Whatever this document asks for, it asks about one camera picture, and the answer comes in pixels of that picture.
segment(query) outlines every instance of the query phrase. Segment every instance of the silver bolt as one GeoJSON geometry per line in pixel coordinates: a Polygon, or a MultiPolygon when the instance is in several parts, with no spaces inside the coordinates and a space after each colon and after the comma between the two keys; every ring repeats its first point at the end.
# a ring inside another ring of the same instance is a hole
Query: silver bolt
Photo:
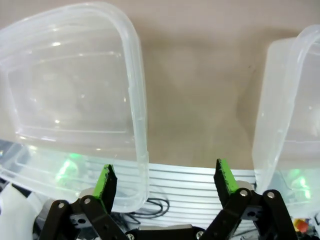
{"type": "Polygon", "coordinates": [[[129,240],[135,240],[135,236],[131,233],[127,234],[126,237],[129,239],[129,240]]]}
{"type": "Polygon", "coordinates": [[[196,239],[199,240],[203,234],[204,234],[204,231],[198,231],[195,235],[196,239]]]}
{"type": "Polygon", "coordinates": [[[84,203],[85,203],[85,204],[88,204],[88,203],[90,203],[90,201],[91,201],[90,198],[86,198],[86,199],[84,200],[84,203]]]}
{"type": "Polygon", "coordinates": [[[275,197],[275,194],[272,191],[268,192],[266,195],[271,199],[275,197]]]}
{"type": "Polygon", "coordinates": [[[241,190],[241,191],[240,191],[240,195],[241,195],[242,197],[245,197],[245,196],[248,195],[248,192],[247,192],[246,190],[241,190]]]}

